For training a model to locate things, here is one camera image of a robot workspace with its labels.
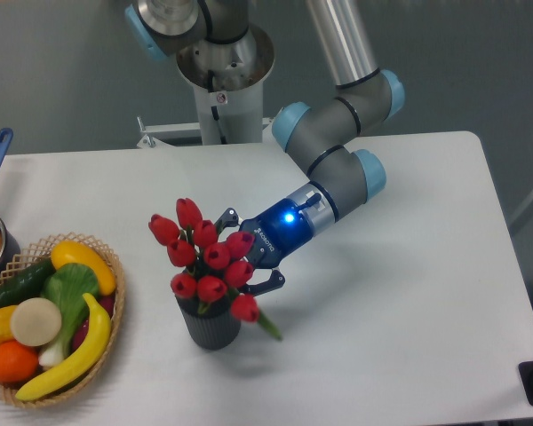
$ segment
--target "robotic arm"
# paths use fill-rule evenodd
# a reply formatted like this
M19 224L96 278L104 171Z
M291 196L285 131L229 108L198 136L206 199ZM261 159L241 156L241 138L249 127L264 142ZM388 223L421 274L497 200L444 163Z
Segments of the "robotic arm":
M404 89L390 71L380 71L354 0L307 0L338 91L313 111L297 103L273 124L281 148L310 179L241 229L256 235L248 255L258 268L275 268L315 235L367 202L386 184L379 159L343 146L401 109Z
M289 105L273 123L275 139L310 181L252 219L240 221L233 209L221 219L254 233L249 262L255 268L274 270L264 285L250 286L255 288L250 290L253 294L281 287L283 276L276 268L286 256L385 187L386 173L379 159L366 150L349 153L344 144L387 120L404 104L397 77L378 68L355 0L306 0L306 4L337 96L317 111L301 102ZM216 143L236 143L241 137L256 140L262 130L262 82L274 54L267 35L248 23L246 0L199 0L197 4L195 0L139 0L127 16L136 29L147 28L161 51L177 52L180 72L198 86L195 98L205 145L211 139L220 141ZM219 94L233 104L233 110L218 105Z

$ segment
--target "red tulip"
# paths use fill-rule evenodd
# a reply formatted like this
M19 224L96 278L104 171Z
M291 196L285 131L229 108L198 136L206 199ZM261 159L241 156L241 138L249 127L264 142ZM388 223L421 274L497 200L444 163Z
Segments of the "red tulip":
M241 321L257 322L259 307L251 295L240 295L231 303L231 314Z
M254 269L245 260L238 260L227 267L223 274L223 280L229 287L239 288L251 279Z
M179 273L171 279L170 286L177 297L189 299L195 296L197 281L187 273Z
M206 275L197 282L197 296L208 304L219 300L227 292L225 282L217 277Z
M240 259L247 256L251 250L252 243L255 241L255 236L252 233L239 231L232 233L225 241L232 259Z
M184 229L187 229L188 226L194 229L203 220L202 212L189 198L178 198L176 213L178 214L179 225Z
M174 266L189 266L195 262L195 248L187 241L175 240L168 245L168 257Z
M152 215L148 228L154 234L157 241L163 246L167 246L179 237L179 228L173 220L160 215Z
M196 246L205 249L207 246L217 242L217 239L217 230L210 220L202 220L195 226L194 243Z
M225 244L215 242L208 246L203 252L203 260L205 263L216 271L226 268L231 258L229 257L229 249Z

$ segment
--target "gray wall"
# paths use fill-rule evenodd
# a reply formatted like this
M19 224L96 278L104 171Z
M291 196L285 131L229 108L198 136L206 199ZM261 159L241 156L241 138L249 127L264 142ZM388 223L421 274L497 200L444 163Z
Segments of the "gray wall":
M137 115L146 125L196 121L173 61L151 62L128 31L129 1L0 2L0 128L14 128L11 153L134 147ZM251 4L277 55L265 114L321 105L333 88L303 1ZM405 108L373 134L476 133L509 217L533 187L533 1L360 7L380 65L407 91ZM533 300L533 221L513 242Z

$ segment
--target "white table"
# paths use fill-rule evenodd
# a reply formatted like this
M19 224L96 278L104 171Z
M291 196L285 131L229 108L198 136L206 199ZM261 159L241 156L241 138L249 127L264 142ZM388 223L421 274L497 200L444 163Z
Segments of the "white table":
M225 350L190 339L147 229L189 197L210 219L252 217L306 182L278 146L12 155L0 216L26 246L94 234L121 257L128 300L100 377L62 406L0 402L0 425L417 425L533 416L517 365L533 313L481 143L471 133L356 139L386 189L282 262Z

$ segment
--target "wicker basket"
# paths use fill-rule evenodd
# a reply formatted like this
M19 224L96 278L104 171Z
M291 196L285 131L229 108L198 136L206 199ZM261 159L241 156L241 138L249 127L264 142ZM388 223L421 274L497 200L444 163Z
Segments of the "wicker basket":
M52 251L53 246L63 240L78 241L94 249L105 260L105 262L107 262L108 266L115 275L115 311L112 318L112 328L110 338L108 340L108 345L105 349L105 352L100 357L99 361L97 361L97 363L89 370L89 372L87 372L87 374L78 384L68 390L53 393L47 397L38 399L37 401L18 401L15 398L18 388L3 386L0 383L0 400L11 406L18 406L21 408L41 408L45 406L52 406L54 404L58 404L59 402L65 401L68 398L71 398L73 395L75 395L78 391L80 391L82 388L84 388L87 384L91 382L91 380L99 372L103 364L105 364L108 354L110 353L115 343L115 338L120 327L121 319L123 317L124 308L125 289L123 267L118 259L118 256L113 252L113 250L107 244L104 244L102 241L99 241L92 236L85 236L82 234L75 233L70 233L68 235L52 235L46 239L41 239L38 243L30 244L29 248L24 248L19 255L16 255L13 258L12 262L10 262L6 266L6 270L0 274L0 286L6 280L16 275L22 269L38 262L44 257L48 257Z

